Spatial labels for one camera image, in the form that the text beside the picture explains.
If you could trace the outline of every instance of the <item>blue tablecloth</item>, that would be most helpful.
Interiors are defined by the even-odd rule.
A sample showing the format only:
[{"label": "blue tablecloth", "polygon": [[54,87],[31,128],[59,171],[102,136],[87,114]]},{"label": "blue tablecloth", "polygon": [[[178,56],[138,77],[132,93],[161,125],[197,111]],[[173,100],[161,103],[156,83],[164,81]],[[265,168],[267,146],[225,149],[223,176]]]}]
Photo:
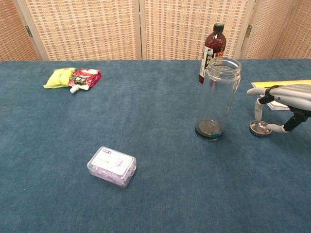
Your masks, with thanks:
[{"label": "blue tablecloth", "polygon": [[[310,232],[311,119],[253,136],[251,82],[311,78],[311,60],[242,61],[222,137],[194,130],[200,61],[0,63],[0,232]],[[89,91],[52,70],[101,69]],[[264,107],[283,124],[289,111]],[[101,146],[137,159],[126,188],[91,176]]]}]

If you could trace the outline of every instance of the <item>clear plastic box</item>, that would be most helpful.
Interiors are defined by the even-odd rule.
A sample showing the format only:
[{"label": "clear plastic box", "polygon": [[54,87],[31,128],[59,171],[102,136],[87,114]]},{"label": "clear plastic box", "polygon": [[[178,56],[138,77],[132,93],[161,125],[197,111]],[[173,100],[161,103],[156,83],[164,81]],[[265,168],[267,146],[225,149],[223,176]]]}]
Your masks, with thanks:
[{"label": "clear plastic box", "polygon": [[100,147],[87,163],[91,175],[126,187],[136,170],[136,158],[107,147]]}]

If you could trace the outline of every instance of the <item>dark bottle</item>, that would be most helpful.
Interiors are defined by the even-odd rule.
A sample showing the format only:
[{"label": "dark bottle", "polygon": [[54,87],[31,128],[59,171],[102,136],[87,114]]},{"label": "dark bottle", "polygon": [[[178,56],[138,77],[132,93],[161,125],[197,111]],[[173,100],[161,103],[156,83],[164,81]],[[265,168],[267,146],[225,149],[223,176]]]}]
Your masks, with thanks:
[{"label": "dark bottle", "polygon": [[213,33],[208,35],[203,49],[203,58],[201,61],[199,82],[204,82],[205,71],[211,59],[221,57],[224,54],[226,39],[223,34],[224,24],[215,23]]}]

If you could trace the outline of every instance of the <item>woven screen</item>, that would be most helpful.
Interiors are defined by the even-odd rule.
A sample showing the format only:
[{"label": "woven screen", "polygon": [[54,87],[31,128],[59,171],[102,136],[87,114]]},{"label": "woven screen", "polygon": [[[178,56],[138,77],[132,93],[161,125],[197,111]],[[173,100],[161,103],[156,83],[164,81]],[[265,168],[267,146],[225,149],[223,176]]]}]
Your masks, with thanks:
[{"label": "woven screen", "polygon": [[0,6],[0,61],[39,60],[12,0]]},{"label": "woven screen", "polygon": [[252,28],[246,59],[271,58],[281,36],[293,0],[263,0]]},{"label": "woven screen", "polygon": [[302,0],[289,22],[276,58],[311,58],[311,0]]},{"label": "woven screen", "polygon": [[224,23],[233,56],[248,0],[146,0],[147,59],[201,59],[206,37]]},{"label": "woven screen", "polygon": [[132,0],[25,0],[50,60],[138,59]]}]

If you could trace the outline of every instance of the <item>glass jar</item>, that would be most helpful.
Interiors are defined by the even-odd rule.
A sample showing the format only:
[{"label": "glass jar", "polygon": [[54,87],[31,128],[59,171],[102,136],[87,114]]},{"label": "glass jar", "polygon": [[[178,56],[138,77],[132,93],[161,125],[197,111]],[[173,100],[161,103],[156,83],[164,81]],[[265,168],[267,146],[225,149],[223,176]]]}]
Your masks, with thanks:
[{"label": "glass jar", "polygon": [[227,57],[213,58],[205,74],[196,131],[208,140],[218,139],[241,80],[241,63]]}]

